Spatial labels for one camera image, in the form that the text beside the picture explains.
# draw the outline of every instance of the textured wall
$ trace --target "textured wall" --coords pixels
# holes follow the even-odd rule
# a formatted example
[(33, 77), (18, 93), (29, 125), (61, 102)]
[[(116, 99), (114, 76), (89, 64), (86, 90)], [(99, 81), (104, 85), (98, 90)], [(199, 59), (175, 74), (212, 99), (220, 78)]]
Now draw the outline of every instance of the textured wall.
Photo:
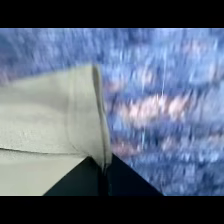
[(101, 65), (112, 150), (167, 195), (224, 195), (223, 28), (0, 28), (0, 82)]

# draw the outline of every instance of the beige cloth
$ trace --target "beige cloth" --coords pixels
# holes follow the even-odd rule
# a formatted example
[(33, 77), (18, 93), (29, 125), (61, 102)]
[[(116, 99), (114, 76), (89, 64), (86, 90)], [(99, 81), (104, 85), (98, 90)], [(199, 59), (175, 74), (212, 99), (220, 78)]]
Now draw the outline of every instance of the beige cloth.
[(0, 195), (41, 195), (87, 156), (111, 162), (101, 76), (91, 65), (1, 87), (0, 127)]

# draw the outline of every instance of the black fabric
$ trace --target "black fabric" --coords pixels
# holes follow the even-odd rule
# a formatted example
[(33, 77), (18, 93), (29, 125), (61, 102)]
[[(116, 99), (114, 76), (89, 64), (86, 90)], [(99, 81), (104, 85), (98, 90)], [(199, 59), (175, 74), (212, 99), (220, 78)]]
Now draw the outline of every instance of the black fabric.
[(112, 164), (103, 171), (88, 157), (45, 196), (162, 196), (129, 166), (113, 155)]

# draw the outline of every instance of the beige garment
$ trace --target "beige garment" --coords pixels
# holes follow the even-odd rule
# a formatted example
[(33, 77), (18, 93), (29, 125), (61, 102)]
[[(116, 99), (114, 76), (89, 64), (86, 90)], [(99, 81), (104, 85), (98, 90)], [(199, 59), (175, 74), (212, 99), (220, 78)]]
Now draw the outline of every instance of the beige garment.
[[(85, 66), (1, 87), (0, 148), (6, 149), (0, 150), (0, 195), (41, 195), (87, 156), (109, 164), (98, 69)], [(32, 175), (45, 184), (38, 186)]]

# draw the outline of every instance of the beige fabric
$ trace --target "beige fabric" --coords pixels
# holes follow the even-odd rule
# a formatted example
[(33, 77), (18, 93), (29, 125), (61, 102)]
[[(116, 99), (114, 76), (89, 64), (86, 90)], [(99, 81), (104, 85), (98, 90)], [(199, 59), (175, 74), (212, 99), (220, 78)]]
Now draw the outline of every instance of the beige fabric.
[[(0, 150), (0, 195), (40, 195), (86, 156), (101, 166), (111, 162), (101, 77), (94, 66), (1, 87), (0, 127), (0, 148), (6, 149)], [(46, 182), (48, 175), (53, 179)], [(46, 184), (34, 188), (32, 176)], [(7, 190), (17, 184), (18, 192)]]

